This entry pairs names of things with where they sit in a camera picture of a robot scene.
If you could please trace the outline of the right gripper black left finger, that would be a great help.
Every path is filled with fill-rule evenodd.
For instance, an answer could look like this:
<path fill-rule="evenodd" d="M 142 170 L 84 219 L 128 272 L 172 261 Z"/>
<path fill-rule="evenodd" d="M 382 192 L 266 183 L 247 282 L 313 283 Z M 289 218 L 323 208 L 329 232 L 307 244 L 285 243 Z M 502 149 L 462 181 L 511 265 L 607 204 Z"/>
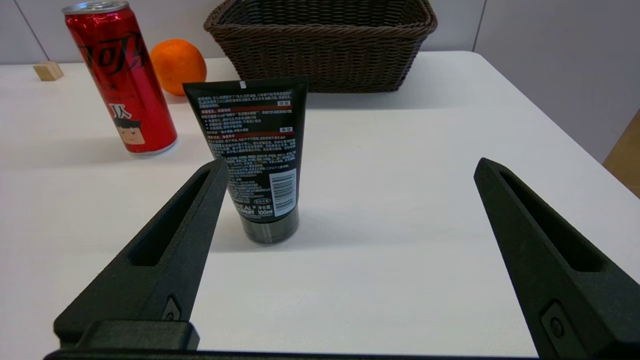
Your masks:
<path fill-rule="evenodd" d="M 55 319 L 62 350 L 195 350 L 190 323 L 226 194 L 227 163 L 200 167 Z"/>

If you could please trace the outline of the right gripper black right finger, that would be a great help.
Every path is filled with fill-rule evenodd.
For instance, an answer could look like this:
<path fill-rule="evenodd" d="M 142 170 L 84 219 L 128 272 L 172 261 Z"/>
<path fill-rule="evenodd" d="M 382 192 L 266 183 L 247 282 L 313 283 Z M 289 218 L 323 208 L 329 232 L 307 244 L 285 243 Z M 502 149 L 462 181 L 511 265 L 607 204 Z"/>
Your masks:
<path fill-rule="evenodd" d="M 473 178 L 539 358 L 637 360 L 639 284 L 509 168 Z"/>

